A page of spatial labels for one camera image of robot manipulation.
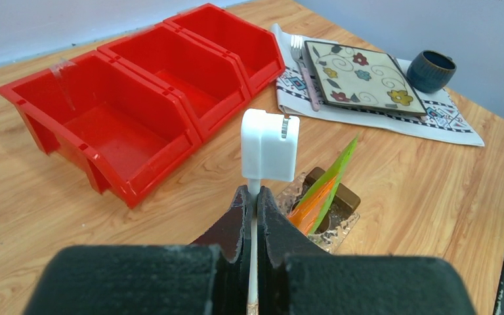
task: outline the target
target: wood grain surface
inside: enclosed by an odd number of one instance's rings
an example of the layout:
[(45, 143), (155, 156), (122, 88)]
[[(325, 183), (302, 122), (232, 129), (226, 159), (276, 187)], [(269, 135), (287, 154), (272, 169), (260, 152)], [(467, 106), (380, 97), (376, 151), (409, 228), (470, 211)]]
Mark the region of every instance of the wood grain surface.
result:
[[(374, 49), (290, 0), (230, 12), (268, 29)], [(94, 49), (95, 43), (0, 68), (0, 85)], [(485, 148), (301, 118), (297, 172), (327, 168), (357, 134), (343, 183), (362, 202), (340, 254), (430, 255), (451, 262), (479, 314), (490, 314), (504, 255), (504, 119), (451, 92)], [(269, 86), (251, 104), (279, 112)], [(49, 259), (74, 244), (184, 244), (226, 210), (240, 175), (243, 112), (177, 169), (144, 203), (128, 210), (85, 174), (33, 142), (14, 106), (0, 97), (0, 314), (18, 314)], [(287, 185), (266, 181), (275, 194)]]

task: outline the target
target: red plastic bin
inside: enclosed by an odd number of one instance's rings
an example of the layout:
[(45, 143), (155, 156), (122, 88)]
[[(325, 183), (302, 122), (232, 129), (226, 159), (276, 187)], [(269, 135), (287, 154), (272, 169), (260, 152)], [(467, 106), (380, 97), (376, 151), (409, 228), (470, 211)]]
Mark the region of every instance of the red plastic bin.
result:
[(164, 23), (237, 60), (252, 95), (285, 69), (271, 32), (210, 3), (172, 16)]
[(177, 96), (204, 141), (251, 99), (235, 60), (166, 25), (98, 51)]
[(38, 147), (134, 207), (201, 145), (178, 98), (98, 52), (0, 87)]
[(42, 151), (134, 207), (284, 68), (270, 32), (207, 4), (0, 94)]

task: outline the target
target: square plate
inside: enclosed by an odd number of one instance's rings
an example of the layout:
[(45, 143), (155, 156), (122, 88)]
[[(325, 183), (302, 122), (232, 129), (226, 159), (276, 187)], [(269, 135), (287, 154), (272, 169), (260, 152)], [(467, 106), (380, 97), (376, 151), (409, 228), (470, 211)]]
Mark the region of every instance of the square plate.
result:
[(426, 115), (414, 88), (388, 54), (318, 41), (305, 43), (329, 105)]

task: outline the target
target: silver fork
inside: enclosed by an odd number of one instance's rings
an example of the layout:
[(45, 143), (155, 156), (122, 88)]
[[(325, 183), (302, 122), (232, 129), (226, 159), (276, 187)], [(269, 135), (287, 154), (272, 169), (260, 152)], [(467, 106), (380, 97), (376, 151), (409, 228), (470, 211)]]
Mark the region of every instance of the silver fork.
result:
[(310, 72), (308, 71), (308, 68), (306, 68), (306, 66), (302, 63), (303, 47), (303, 37), (300, 35), (291, 35), (291, 55), (293, 56), (293, 59), (299, 64), (299, 68), (301, 69), (304, 83), (306, 84), (306, 89), (310, 97), (312, 110), (317, 112), (318, 110), (320, 110), (320, 103), (318, 102), (318, 96), (316, 95), (316, 90), (314, 88), (312, 78), (310, 77)]

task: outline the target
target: dark blue cup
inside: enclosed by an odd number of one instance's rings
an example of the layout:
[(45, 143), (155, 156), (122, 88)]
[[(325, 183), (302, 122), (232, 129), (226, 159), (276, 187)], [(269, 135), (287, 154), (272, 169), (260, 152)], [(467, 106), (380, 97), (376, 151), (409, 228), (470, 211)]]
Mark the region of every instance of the dark blue cup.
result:
[(423, 51), (412, 60), (407, 79), (417, 90), (433, 93), (443, 89), (457, 70), (450, 57), (435, 51)]

